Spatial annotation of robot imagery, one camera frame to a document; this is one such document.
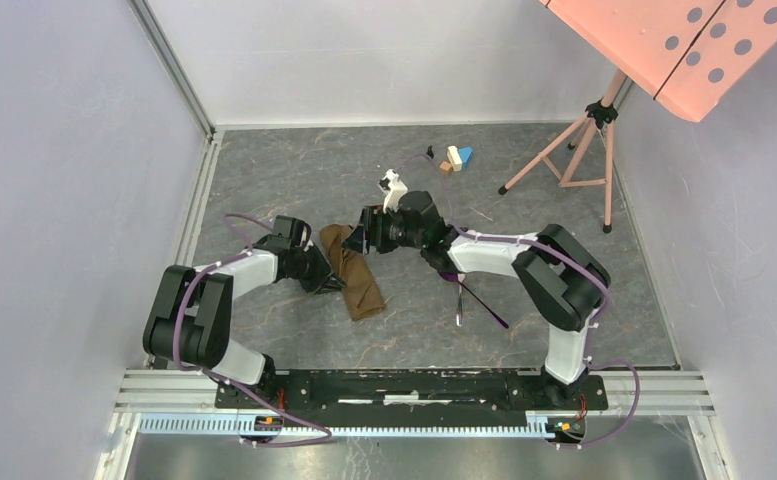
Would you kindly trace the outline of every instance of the tripod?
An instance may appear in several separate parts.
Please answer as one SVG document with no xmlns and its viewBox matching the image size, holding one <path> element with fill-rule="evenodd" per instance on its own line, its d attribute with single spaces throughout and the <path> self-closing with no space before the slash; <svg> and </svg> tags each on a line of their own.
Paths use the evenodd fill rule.
<svg viewBox="0 0 777 480">
<path fill-rule="evenodd" d="M 518 181 L 523 178 L 524 175 L 529 173 L 539 162 L 543 161 L 547 164 L 553 175 L 559 179 L 560 187 L 587 187 L 591 185 L 606 185 L 606 210 L 603 215 L 603 232 L 609 233 L 612 231 L 612 175 L 615 158 L 615 119 L 618 118 L 618 111 L 612 105 L 615 97 L 626 81 L 626 74 L 620 69 L 615 73 L 615 77 L 612 79 L 612 83 L 609 84 L 609 88 L 606 89 L 606 93 L 600 101 L 592 103 L 585 107 L 585 113 L 579 117 L 570 127 L 565 129 L 561 135 L 556 137 L 547 148 L 542 150 L 531 162 L 523 167 L 523 170 L 518 172 L 517 175 L 512 177 L 511 180 L 506 182 L 505 185 L 500 187 L 500 195 L 505 195 L 509 189 L 515 186 Z M 591 128 L 591 119 L 594 119 L 594 125 L 597 128 Z M 606 125 L 606 176 L 604 178 L 598 178 L 596 180 L 581 180 L 574 182 L 571 180 L 576 168 L 582 161 L 582 157 L 585 156 L 585 151 L 588 150 L 588 145 L 591 143 L 591 139 L 594 138 L 594 134 L 597 130 L 603 128 Z M 547 158 L 547 155 L 565 141 L 571 134 L 579 130 L 579 133 L 574 135 L 570 142 L 568 142 L 568 149 L 573 150 L 574 156 L 571 162 L 568 164 L 568 168 L 565 169 L 565 173 L 560 173 L 559 170 L 553 165 L 553 162 Z"/>
</svg>

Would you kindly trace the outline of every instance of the blue block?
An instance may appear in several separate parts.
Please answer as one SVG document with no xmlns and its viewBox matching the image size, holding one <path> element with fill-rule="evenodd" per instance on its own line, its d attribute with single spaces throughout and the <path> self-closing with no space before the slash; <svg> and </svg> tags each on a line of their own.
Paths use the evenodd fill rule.
<svg viewBox="0 0 777 480">
<path fill-rule="evenodd" d="M 467 166 L 472 153 L 473 149 L 470 147 L 462 147 L 459 149 L 459 158 L 462 159 L 462 168 Z"/>
</svg>

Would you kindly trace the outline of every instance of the orange panel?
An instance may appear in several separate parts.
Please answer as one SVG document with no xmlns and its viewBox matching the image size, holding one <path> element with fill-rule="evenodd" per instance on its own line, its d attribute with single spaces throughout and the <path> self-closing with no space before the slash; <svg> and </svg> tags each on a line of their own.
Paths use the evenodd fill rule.
<svg viewBox="0 0 777 480">
<path fill-rule="evenodd" d="M 650 95 L 720 0 L 541 0 Z"/>
<path fill-rule="evenodd" d="M 656 100 L 699 122 L 776 42 L 777 0 L 728 0 Z"/>
</svg>

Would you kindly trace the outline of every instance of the folded brown towel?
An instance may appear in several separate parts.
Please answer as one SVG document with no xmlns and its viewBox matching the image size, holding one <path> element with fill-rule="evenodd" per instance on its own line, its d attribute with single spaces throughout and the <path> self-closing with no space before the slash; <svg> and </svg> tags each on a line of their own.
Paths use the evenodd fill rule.
<svg viewBox="0 0 777 480">
<path fill-rule="evenodd" d="M 320 242 L 329 257 L 332 271 L 347 284 L 341 293 L 350 318 L 362 320 L 385 310 L 385 301 L 364 256 L 341 248 L 341 242 L 352 231 L 353 228 L 347 225 L 327 225 L 320 230 Z"/>
</svg>

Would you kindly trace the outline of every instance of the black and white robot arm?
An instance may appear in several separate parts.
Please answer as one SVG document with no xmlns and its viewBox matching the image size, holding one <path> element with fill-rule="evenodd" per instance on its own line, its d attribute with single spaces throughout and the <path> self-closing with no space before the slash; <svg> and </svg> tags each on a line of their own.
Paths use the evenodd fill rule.
<svg viewBox="0 0 777 480">
<path fill-rule="evenodd" d="M 550 324 L 549 350 L 542 375 L 550 380 L 550 396 L 571 397 L 586 375 L 585 341 L 591 318 L 603 292 L 561 260 L 527 243 L 554 249 L 607 286 L 609 274 L 586 249 L 559 225 L 538 233 L 490 235 L 469 230 L 460 235 L 438 214 L 427 192 L 412 191 L 389 170 L 379 182 L 383 204 L 365 207 L 358 227 L 344 246 L 362 253 L 376 248 L 387 253 L 413 247 L 439 272 L 487 272 L 521 281 L 539 313 Z"/>
<path fill-rule="evenodd" d="M 282 279 L 295 279 L 308 293 L 343 287 L 320 250 L 311 242 L 311 227 L 279 216 L 273 232 L 246 248 L 231 262 L 219 262 L 203 277 L 189 299 L 179 339 L 180 360 L 214 370 L 245 385 L 258 386 L 275 374 L 267 355 L 230 337 L 232 302 L 247 292 Z M 164 271 L 144 330 L 144 350 L 173 360 L 173 336 L 188 285 L 207 266 L 173 265 Z"/>
</svg>

